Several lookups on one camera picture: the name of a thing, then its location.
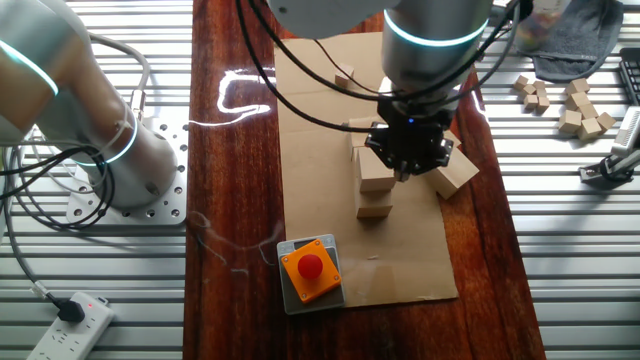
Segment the mounting plate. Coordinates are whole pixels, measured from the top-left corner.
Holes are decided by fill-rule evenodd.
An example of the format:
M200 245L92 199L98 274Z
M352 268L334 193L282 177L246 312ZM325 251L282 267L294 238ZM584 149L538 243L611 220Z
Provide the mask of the mounting plate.
M186 219L189 122L147 118L143 120L143 124L147 129L162 135L173 148L178 160L173 184L164 195L147 206L127 211L110 208L97 225L172 226L180 225ZM79 180L88 181L87 173L79 166L75 175ZM78 189L87 186L75 180L73 183ZM99 203L100 198L96 194L72 193L67 206L67 219L70 222L81 220L94 211Z

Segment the wooden table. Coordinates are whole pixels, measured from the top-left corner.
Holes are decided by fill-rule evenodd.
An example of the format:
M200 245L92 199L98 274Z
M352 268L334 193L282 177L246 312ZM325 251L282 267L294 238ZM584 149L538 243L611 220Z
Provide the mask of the wooden table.
M273 68L272 42L246 15ZM380 30L380 17L355 29ZM277 106L256 75L234 1L196 0L185 360L545 358L479 93L461 101L453 129L480 174L441 201L459 299L285 315L265 262L285 239Z

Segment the metal slotted table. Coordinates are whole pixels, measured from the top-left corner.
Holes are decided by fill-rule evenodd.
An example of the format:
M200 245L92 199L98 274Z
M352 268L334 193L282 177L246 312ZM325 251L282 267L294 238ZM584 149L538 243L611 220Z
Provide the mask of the metal slotted table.
M89 30L124 41L149 57L153 75L146 116L188 119L191 1L71 1ZM590 78L600 112L621 120L627 99L617 75L619 51L640 46L640 1L625 1L618 46ZM500 41L477 69L488 70ZM109 80L128 99L140 67L115 50L94 47ZM616 127L582 146L555 130L564 97L536 117L522 112L511 89L518 75L535 77L531 60L511 56L483 88L520 248L547 357L556 360L640 358L640 182L611 192L580 184L577 168L608 154ZM65 176L61 169L56 170ZM50 179L33 187L46 209L64 220L68 193ZM117 317L90 359L181 359L185 232L127 230L94 241L64 237L13 209L23 252L60 297L82 290L107 297ZM0 359L27 357L56 309L30 293L4 238L0 246Z

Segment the cardboard sheet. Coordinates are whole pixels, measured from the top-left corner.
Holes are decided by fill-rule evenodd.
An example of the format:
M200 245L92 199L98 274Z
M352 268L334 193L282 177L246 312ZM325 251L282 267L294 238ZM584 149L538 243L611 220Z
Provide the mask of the cardboard sheet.
M358 81L378 88L384 76L381 34L322 42L336 62L355 68ZM335 69L312 41L286 44L311 69L333 79ZM374 102L315 83L279 49L275 59L278 89L303 111L339 124L376 115ZM442 213L424 177L396 184L388 218L358 220L347 134L310 124L282 104L278 114L287 239L335 236L347 306L457 297Z

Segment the power strip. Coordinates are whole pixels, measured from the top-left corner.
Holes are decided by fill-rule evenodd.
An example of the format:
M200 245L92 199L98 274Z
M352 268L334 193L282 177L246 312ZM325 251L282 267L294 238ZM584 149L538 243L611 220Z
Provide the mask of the power strip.
M71 300L84 310L84 320L68 323L56 318L27 360L84 360L111 323L115 313L107 300L75 293Z

